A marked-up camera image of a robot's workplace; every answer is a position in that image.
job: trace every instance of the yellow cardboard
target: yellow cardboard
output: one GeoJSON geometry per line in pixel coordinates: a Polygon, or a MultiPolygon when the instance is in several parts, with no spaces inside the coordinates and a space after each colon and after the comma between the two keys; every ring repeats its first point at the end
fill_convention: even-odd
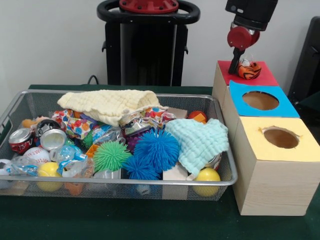
{"type": "Polygon", "coordinates": [[[320,162],[320,146],[300,118],[241,116],[240,120],[257,160],[320,162]],[[297,146],[283,148],[270,143],[263,132],[272,127],[296,134],[297,146]]]}

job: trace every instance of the light blue cloth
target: light blue cloth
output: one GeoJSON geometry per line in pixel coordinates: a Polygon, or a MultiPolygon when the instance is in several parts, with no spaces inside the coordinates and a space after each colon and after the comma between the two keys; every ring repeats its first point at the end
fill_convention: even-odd
{"type": "Polygon", "coordinates": [[[176,119],[169,121],[165,130],[177,139],[179,162],[194,176],[198,176],[214,156],[229,148],[228,128],[217,119],[210,119],[206,124],[176,119]]]}

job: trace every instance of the metal basket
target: metal basket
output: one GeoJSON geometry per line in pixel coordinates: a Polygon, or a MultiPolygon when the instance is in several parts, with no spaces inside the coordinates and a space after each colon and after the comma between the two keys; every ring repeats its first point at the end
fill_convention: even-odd
{"type": "MultiPolygon", "coordinates": [[[[0,159],[12,159],[14,152],[8,143],[12,132],[21,126],[24,119],[33,119],[38,115],[49,116],[61,110],[58,99],[67,91],[27,90],[22,91],[12,100],[0,117],[0,159]]],[[[208,118],[223,118],[218,102],[207,95],[158,94],[162,106],[203,111],[208,118]]],[[[231,150],[222,154],[218,168],[221,181],[169,181],[169,180],[132,180],[66,177],[33,177],[0,175],[2,183],[11,187],[0,189],[0,195],[37,196],[37,197],[80,197],[80,198],[124,198],[124,199],[172,199],[172,200],[209,200],[217,201],[228,186],[238,178],[231,150]],[[62,184],[59,190],[48,192],[41,190],[37,182],[45,184],[62,184]],[[71,194],[69,187],[78,189],[71,194]],[[193,186],[215,188],[216,194],[210,197],[198,195],[193,186]]]]}

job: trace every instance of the black handle bar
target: black handle bar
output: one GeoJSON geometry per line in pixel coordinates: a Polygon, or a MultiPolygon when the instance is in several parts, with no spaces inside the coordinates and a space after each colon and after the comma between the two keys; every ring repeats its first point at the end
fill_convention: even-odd
{"type": "Polygon", "coordinates": [[[145,23],[145,24],[193,24],[200,19],[200,9],[193,3],[179,0],[179,9],[187,13],[140,14],[128,11],[110,11],[119,8],[119,0],[107,0],[96,9],[98,18],[108,23],[145,23]]]}

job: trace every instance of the red box top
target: red box top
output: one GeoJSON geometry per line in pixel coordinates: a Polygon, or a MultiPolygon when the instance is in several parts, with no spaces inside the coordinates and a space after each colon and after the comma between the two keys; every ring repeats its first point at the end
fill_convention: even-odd
{"type": "Polygon", "coordinates": [[[264,61],[257,61],[257,63],[261,66],[260,76],[258,76],[256,79],[246,80],[239,76],[228,73],[231,61],[218,61],[222,76],[227,86],[229,86],[230,80],[238,84],[246,84],[251,86],[279,86],[267,64],[264,61]]]}

